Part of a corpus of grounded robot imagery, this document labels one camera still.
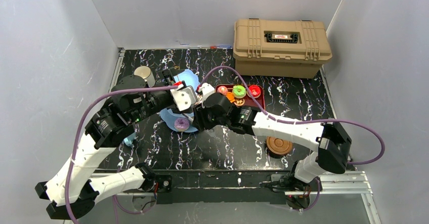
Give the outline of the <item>blue three-tier cake stand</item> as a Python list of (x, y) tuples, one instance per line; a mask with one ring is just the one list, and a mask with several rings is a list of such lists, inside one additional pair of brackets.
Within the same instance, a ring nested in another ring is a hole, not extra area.
[[(183, 72), (180, 72), (177, 76), (175, 76), (175, 80), (176, 82), (184, 81), (186, 86), (191, 85), (194, 88), (194, 90), (196, 90), (196, 88), (200, 84), (198, 76), (194, 74), (190, 69), (184, 69)], [(160, 111), (160, 117), (171, 130), (176, 131), (174, 129), (174, 121), (178, 117), (184, 117), (184, 116), (182, 114), (176, 113), (176, 110), (172, 108), (167, 108)], [(190, 127), (188, 128), (188, 130), (176, 131), (176, 132), (192, 133), (196, 131), (197, 129), (193, 127), (190, 123)]]

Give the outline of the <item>red rectangular tray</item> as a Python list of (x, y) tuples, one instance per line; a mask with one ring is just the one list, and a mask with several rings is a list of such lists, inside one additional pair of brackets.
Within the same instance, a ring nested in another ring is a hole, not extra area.
[[(220, 84), (220, 85), (226, 86), (228, 88), (228, 91), (232, 92), (233, 86), (239, 85), (239, 84)], [(260, 97), (258, 97), (258, 98), (254, 98), (253, 96), (249, 97), (246, 94), (246, 96), (242, 99), (235, 98), (235, 102), (233, 104), (235, 106), (251, 106), (251, 107), (258, 107), (258, 104), (259, 104), (263, 109), (265, 109), (265, 98), (264, 98), (263, 88), (262, 88), (262, 95)]]

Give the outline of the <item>purple glazed donut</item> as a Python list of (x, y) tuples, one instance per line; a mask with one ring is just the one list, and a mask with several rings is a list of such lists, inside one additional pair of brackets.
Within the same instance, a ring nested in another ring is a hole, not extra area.
[(190, 127), (190, 121), (188, 118), (178, 117), (174, 121), (174, 129), (176, 131), (186, 131)]

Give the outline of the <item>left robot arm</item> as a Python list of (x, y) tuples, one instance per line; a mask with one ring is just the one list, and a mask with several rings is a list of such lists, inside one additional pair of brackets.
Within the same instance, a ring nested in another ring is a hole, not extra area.
[(77, 220), (101, 200), (127, 190), (157, 191), (156, 175), (145, 163), (99, 179), (92, 174), (120, 145), (135, 139), (137, 123), (174, 104), (171, 90), (178, 74), (173, 67), (161, 70), (154, 85), (126, 76), (101, 98), (103, 106), (93, 117), (83, 116), (70, 158), (51, 180), (35, 186), (38, 196), (49, 200), (51, 219)]

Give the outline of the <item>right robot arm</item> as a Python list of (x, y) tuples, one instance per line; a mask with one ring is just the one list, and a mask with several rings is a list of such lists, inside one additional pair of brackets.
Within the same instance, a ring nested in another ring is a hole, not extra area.
[(338, 122), (303, 123), (252, 106), (236, 106), (220, 93), (214, 93), (193, 106), (193, 126), (199, 131), (217, 125), (240, 135), (274, 137), (304, 146), (312, 151), (293, 167), (292, 177), (309, 183), (326, 172), (343, 174), (348, 164), (351, 138)]

